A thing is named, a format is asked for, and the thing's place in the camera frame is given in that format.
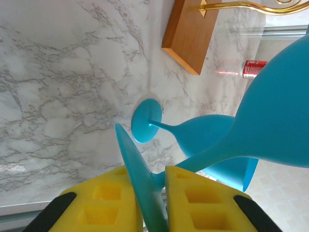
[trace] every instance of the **soda can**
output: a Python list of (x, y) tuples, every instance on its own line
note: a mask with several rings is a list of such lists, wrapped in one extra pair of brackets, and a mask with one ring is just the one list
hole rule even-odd
[(244, 79), (254, 79), (266, 64), (267, 61), (247, 60), (241, 67), (241, 76)]

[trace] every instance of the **wooden block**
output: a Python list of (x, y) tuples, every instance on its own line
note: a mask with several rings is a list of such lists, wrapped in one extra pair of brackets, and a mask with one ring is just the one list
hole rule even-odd
[[(207, 0), (220, 3), (222, 0)], [(201, 0), (175, 0), (162, 48), (193, 75), (200, 75), (219, 10), (198, 10)]]

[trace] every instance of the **marble countertop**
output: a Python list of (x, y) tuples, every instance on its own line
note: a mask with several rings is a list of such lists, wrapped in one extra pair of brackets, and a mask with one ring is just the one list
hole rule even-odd
[[(113, 125), (130, 130), (135, 107), (154, 97), (163, 122), (234, 115), (265, 16), (219, 12), (201, 76), (161, 50), (173, 0), (3, 0), (0, 3), (0, 198), (47, 201), (122, 165)], [(184, 159), (160, 130), (138, 145), (152, 171)]]

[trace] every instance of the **black rubber grip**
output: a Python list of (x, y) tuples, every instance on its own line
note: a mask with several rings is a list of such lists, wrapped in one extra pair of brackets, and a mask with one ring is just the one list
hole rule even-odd
[(75, 192), (68, 192), (53, 199), (23, 232), (48, 232), (76, 196)]
[(239, 195), (234, 200), (258, 232), (282, 232), (255, 201)]

